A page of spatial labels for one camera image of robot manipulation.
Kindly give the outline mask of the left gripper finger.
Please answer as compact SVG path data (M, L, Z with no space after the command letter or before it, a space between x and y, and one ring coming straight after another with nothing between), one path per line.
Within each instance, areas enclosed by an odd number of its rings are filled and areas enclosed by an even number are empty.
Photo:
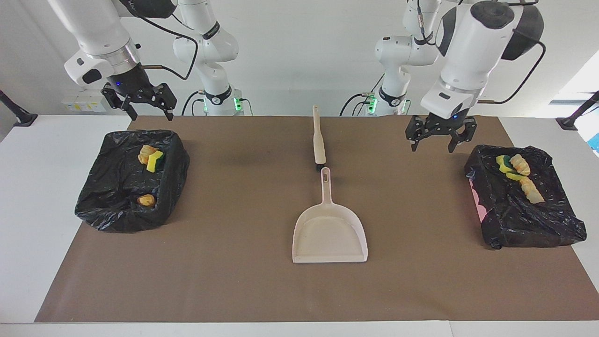
M406 139L411 143L411 151L415 152L419 145L419 142L430 136L433 136L435 130L434 124L436 122L436 115L428 115L423 118L419 115L413 115L406 127Z
M464 142L472 141L477 129L477 121L474 117L467 117L463 122L463 130L454 130L451 132L451 141L448 144L448 152L453 153L458 145Z

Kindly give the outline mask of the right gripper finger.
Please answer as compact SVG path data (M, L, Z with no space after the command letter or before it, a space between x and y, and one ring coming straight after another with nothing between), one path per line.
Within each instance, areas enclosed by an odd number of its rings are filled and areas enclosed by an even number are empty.
M177 98L167 83L141 88L140 102L159 108L169 122L173 121Z
M132 121L135 121L138 117L137 112L130 103L130 96L126 95L124 100L118 96L117 92L113 89L110 83L105 83L101 89L101 94L109 103L112 109L120 109L124 111Z

